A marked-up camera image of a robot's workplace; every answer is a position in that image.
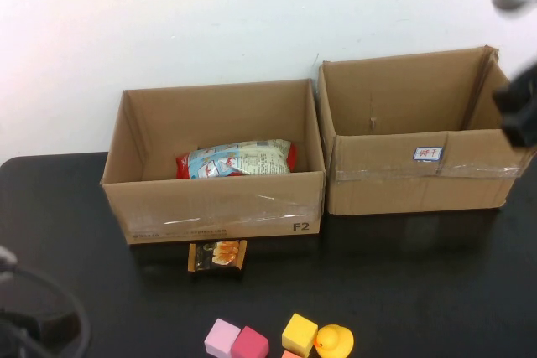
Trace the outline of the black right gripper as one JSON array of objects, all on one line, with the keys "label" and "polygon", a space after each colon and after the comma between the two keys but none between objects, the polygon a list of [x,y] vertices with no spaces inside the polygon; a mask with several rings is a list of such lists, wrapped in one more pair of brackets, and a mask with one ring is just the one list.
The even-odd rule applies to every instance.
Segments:
[{"label": "black right gripper", "polygon": [[536,146],[536,65],[493,93],[501,128],[514,148]]}]

